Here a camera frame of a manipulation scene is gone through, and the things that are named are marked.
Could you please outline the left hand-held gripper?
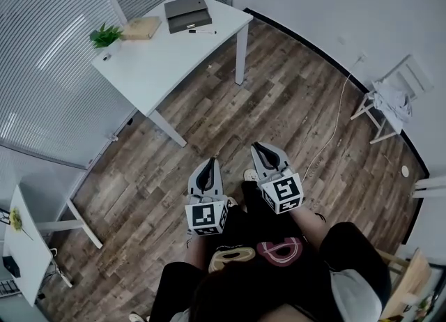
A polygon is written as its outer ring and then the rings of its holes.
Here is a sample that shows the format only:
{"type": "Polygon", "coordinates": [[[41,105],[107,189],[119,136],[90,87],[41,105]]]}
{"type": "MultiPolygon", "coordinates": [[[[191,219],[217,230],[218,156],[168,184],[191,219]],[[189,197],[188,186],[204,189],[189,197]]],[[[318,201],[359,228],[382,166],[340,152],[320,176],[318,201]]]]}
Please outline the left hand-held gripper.
{"type": "Polygon", "coordinates": [[[220,164],[217,158],[202,162],[189,177],[188,203],[185,212],[189,230],[198,236],[221,234],[228,215],[228,197],[202,196],[213,187],[214,194],[223,194],[220,164]]]}

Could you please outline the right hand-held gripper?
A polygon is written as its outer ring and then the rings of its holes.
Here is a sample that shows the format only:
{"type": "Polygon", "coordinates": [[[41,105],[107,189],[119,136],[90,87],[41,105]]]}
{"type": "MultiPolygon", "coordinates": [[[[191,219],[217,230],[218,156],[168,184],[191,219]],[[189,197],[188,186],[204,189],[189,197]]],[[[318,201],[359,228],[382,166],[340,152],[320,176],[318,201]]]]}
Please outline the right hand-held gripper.
{"type": "Polygon", "coordinates": [[[287,154],[272,144],[261,142],[251,145],[251,154],[254,168],[262,179],[258,182],[261,196],[275,214],[300,207],[304,199],[302,183],[299,174],[287,167],[287,154]],[[273,169],[283,170],[270,174],[273,169]]]}

